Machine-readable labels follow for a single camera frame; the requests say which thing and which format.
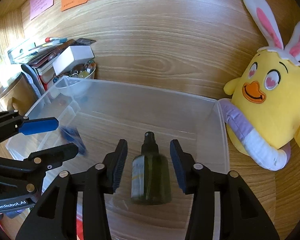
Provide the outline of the dark green spray bottle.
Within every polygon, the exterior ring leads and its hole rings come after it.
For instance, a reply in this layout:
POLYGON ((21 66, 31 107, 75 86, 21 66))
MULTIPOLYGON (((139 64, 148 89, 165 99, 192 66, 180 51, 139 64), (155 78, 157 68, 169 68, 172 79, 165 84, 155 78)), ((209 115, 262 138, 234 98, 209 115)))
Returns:
POLYGON ((150 131, 145 133, 141 154, 132 162, 130 198, 139 205, 162 205, 172 200, 168 160, 159 153, 150 131))

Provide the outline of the brown ceramic mug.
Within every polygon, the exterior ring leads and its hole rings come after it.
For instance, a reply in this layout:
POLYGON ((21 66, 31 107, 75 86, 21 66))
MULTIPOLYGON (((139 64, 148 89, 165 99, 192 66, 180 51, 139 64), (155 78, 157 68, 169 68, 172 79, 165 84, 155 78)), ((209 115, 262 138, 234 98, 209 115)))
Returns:
POLYGON ((8 111, 18 110, 19 114, 25 115, 37 100, 38 96, 24 73, 20 73, 6 88, 0 87, 0 103, 8 111))

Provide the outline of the clear plastic storage box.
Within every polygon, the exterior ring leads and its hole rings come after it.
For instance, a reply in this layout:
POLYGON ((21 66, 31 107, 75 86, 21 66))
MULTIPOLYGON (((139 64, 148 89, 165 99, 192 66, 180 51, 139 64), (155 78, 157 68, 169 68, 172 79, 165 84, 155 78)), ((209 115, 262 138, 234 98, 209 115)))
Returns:
POLYGON ((153 132, 159 152, 170 156, 177 139, 183 151, 210 170, 229 171, 229 151, 220 105, 202 96, 127 83, 72 79, 55 83, 28 111, 30 119, 55 117, 76 128, 86 154, 66 161, 70 173, 86 171, 115 150, 120 139, 128 155, 119 188, 106 195, 114 239, 184 239, 192 196, 179 188, 170 167, 172 200, 165 205, 136 205, 130 198, 132 162, 141 153, 144 135, 153 132))

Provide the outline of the stack of books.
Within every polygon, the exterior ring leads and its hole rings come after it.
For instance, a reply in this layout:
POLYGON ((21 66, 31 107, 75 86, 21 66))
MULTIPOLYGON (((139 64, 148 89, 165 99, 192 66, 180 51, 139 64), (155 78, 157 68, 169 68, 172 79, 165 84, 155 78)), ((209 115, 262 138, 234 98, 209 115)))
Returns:
POLYGON ((66 50, 69 46, 90 46, 95 43, 95 40, 86 38, 68 39, 47 37, 44 44, 36 46, 29 40, 21 45, 8 51, 8 58, 12 64, 26 66, 32 70, 38 78, 43 89, 47 90, 58 79, 63 76, 68 76, 69 72, 56 75, 53 62, 57 57, 66 50))

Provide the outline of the white small box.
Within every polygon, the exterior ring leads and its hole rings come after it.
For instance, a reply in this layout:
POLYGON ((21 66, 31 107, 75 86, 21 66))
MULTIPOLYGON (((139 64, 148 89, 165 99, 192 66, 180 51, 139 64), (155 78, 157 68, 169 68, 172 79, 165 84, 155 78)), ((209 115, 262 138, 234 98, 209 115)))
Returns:
POLYGON ((90 46, 69 46, 53 62, 56 75, 69 72, 78 64, 84 64, 94 58, 90 46))

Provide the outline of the yellow chick plush toy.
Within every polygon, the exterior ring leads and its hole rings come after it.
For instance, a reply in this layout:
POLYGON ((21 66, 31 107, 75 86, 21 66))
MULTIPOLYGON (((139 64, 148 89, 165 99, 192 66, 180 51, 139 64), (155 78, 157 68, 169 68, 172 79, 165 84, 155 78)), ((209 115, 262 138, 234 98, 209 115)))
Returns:
POLYGON ((227 82, 219 101, 235 148, 260 167, 278 171, 300 147, 300 22, 284 44, 266 0, 243 0, 268 45, 258 49, 241 77, 227 82))

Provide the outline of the pink sticky note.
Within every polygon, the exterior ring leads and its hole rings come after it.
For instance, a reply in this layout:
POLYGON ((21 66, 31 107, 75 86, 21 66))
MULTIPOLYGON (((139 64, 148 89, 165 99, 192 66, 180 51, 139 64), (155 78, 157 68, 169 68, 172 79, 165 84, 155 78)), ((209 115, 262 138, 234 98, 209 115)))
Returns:
POLYGON ((30 20, 53 6, 54 0, 30 0, 30 20))

